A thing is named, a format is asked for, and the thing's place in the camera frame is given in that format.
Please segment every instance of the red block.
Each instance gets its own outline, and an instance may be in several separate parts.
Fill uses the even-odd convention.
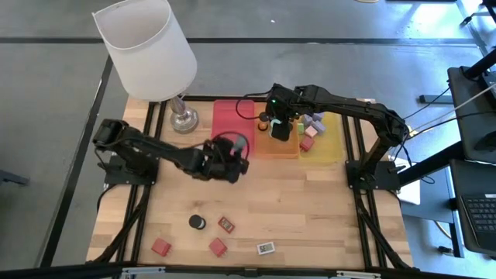
[[[214,239],[208,247],[217,257],[221,257],[227,251],[227,246],[219,238]]]
[[[313,138],[305,136],[305,138],[300,143],[300,147],[303,149],[303,151],[309,151],[310,148],[312,148],[314,142],[315,141],[313,140]]]
[[[227,233],[231,233],[234,230],[234,225],[226,218],[222,217],[218,222],[219,226],[221,226]]]
[[[165,257],[167,255],[167,252],[169,252],[169,249],[172,247],[169,243],[165,242],[165,240],[161,238],[155,239],[155,243],[152,246],[152,250],[161,255],[162,257]]]

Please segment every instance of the black cylinder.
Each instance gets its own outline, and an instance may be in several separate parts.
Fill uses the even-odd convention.
[[[491,51],[485,57],[482,57],[478,62],[476,62],[472,67],[468,68],[463,72],[465,78],[473,79],[477,78],[489,68],[496,64],[496,50]]]
[[[192,215],[189,218],[189,226],[193,229],[204,229],[207,222],[200,215]]]

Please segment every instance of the green block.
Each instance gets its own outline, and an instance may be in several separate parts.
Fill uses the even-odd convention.
[[[305,133],[305,125],[298,123],[298,134],[303,135],[303,133]]]

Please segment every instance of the keyboard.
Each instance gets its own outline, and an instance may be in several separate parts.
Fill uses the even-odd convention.
[[[477,242],[496,237],[496,194],[464,195],[462,201]]]

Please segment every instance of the purple block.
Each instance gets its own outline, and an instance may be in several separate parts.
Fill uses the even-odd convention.
[[[303,115],[303,117],[301,118],[301,122],[303,123],[303,125],[305,125],[305,128],[310,126],[312,124],[312,117],[309,116],[309,115]]]
[[[317,130],[319,135],[322,135],[326,130],[326,127],[320,121],[314,121],[312,127]]]
[[[324,112],[314,113],[312,118],[313,121],[321,121],[324,118]]]

